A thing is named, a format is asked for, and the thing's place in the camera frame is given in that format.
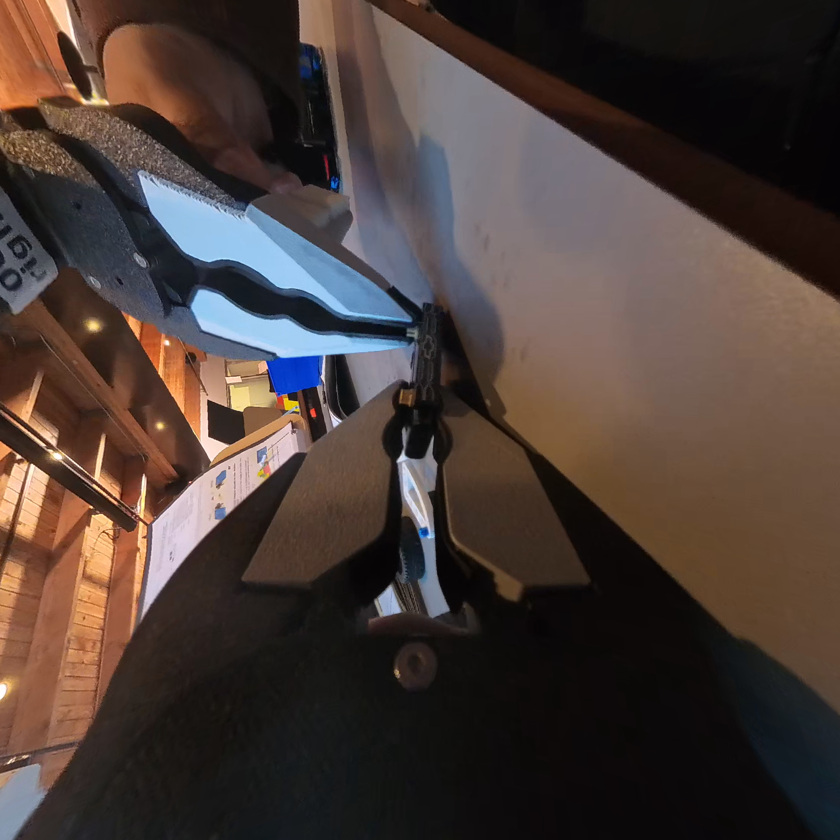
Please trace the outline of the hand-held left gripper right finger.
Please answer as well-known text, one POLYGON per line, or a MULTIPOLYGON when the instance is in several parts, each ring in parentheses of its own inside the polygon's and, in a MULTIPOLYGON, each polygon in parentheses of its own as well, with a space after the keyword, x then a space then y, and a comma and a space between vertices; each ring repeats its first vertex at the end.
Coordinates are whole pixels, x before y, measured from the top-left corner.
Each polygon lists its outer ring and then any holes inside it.
POLYGON ((444 535, 499 596, 588 588, 588 575, 531 463, 513 438, 444 391, 438 458, 444 535))

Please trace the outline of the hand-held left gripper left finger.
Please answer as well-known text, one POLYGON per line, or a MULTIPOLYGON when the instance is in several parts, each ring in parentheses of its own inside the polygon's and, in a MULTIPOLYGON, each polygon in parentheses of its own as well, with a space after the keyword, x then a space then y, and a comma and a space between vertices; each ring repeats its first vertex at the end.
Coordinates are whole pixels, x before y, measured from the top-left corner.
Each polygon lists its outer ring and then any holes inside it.
POLYGON ((381 592, 396 576, 403 449, 394 381, 313 444, 243 582, 300 592, 381 592))

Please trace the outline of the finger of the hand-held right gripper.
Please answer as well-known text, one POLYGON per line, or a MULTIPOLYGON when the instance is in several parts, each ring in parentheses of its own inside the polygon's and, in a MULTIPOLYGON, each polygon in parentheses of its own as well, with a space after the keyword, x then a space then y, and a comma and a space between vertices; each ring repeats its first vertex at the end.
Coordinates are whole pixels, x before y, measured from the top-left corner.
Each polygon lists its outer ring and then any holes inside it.
POLYGON ((354 336, 345 332, 319 333, 305 329, 287 317, 263 318, 212 290, 199 290, 190 310, 204 333, 280 358, 358 354, 410 346, 406 339, 354 336))
POLYGON ((342 319, 415 319, 393 287, 283 196, 262 196, 237 209, 147 172, 138 180, 155 222, 197 264, 244 270, 268 290, 315 301, 342 319))

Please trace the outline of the white curved toy panel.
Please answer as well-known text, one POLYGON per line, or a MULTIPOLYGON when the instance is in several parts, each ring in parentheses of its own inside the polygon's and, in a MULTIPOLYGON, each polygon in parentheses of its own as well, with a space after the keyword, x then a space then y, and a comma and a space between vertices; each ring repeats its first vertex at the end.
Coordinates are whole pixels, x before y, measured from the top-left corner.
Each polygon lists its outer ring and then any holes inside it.
POLYGON ((397 468, 401 482, 403 513, 413 520, 423 548, 425 572, 419 579, 419 590, 426 613, 432 618, 437 618, 449 612, 436 567, 432 494, 435 489, 437 464, 428 451, 421 459, 401 456, 397 461, 397 468))

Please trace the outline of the black toy pin connector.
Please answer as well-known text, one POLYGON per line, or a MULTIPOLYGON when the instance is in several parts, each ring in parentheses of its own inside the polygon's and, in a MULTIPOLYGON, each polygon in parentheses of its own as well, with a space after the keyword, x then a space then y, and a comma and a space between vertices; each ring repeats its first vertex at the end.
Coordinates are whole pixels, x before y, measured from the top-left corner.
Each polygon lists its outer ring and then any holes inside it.
POLYGON ((420 402, 406 409, 404 455, 423 459, 438 428, 439 408, 435 402, 420 402))

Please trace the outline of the black patterned toy beam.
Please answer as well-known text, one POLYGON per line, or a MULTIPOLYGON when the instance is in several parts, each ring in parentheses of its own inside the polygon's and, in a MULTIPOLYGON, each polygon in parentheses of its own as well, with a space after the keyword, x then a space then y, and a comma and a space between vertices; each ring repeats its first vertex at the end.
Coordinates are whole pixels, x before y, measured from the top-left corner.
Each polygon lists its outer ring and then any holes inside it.
POLYGON ((435 406, 439 402, 444 361, 443 332, 445 310, 434 303, 424 303, 416 327, 413 349, 411 390, 413 407, 435 406))

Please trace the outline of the person's right forearm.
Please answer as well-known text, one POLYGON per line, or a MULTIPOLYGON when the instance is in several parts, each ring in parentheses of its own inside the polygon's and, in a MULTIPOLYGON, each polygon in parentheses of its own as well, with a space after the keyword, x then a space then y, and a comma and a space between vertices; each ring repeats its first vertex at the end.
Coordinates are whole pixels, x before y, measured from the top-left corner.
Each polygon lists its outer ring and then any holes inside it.
POLYGON ((102 52, 127 26, 164 26, 200 36, 265 73, 296 74, 300 51, 296 1, 78 1, 82 27, 102 52))

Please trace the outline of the grey desk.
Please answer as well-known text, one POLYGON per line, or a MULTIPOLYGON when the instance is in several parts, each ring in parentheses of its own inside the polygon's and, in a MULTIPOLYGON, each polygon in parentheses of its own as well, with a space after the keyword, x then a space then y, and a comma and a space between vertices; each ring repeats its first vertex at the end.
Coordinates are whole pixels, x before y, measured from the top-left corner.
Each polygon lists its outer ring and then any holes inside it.
POLYGON ((838 708, 838 301, 366 2, 322 47, 346 244, 450 311, 492 417, 838 708))

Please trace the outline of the person's right hand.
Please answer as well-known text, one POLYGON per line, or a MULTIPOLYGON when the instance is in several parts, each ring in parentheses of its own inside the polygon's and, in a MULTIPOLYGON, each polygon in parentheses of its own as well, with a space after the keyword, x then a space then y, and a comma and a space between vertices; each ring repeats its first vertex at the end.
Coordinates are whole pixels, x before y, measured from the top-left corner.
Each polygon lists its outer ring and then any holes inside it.
POLYGON ((126 25, 102 51, 107 98, 137 104, 174 125, 216 170, 266 193, 294 193, 301 179, 260 155, 274 139, 253 73, 210 40, 169 25, 126 25))

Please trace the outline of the blue plastic bin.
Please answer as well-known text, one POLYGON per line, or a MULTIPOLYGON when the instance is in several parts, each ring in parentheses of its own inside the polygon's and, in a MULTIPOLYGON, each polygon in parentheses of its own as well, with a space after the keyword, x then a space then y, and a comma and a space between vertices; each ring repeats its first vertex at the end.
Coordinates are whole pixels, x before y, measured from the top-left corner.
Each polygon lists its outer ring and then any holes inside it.
POLYGON ((322 356, 269 360, 266 367, 273 392, 281 396, 318 387, 322 363, 322 356))

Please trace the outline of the laminated instruction sheet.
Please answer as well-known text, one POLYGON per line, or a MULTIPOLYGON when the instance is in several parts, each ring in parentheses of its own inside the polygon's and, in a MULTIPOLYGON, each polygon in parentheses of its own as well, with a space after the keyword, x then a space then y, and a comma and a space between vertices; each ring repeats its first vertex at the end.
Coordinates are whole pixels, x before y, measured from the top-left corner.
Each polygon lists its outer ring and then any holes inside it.
POLYGON ((305 454, 310 445, 303 418, 281 416, 220 452, 155 517, 148 530, 137 622, 197 544, 291 456, 305 454))

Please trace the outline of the red toy car model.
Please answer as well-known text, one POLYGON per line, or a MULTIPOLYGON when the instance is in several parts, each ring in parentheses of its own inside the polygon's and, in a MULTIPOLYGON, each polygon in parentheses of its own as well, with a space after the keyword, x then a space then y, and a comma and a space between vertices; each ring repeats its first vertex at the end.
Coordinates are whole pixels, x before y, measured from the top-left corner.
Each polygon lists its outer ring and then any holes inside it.
POLYGON ((342 175, 335 137, 333 101, 323 51, 300 43, 299 76, 303 96, 300 146, 304 180, 332 193, 342 193, 342 175))

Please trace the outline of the black metal rail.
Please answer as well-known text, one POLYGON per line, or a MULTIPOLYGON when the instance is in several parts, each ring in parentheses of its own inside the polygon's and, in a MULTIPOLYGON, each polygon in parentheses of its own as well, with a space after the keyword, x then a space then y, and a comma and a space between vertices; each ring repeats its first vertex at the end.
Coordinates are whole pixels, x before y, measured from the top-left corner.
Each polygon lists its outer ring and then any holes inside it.
POLYGON ((1 405, 1 442, 117 527, 131 532, 140 523, 147 523, 136 510, 4 404, 1 405))

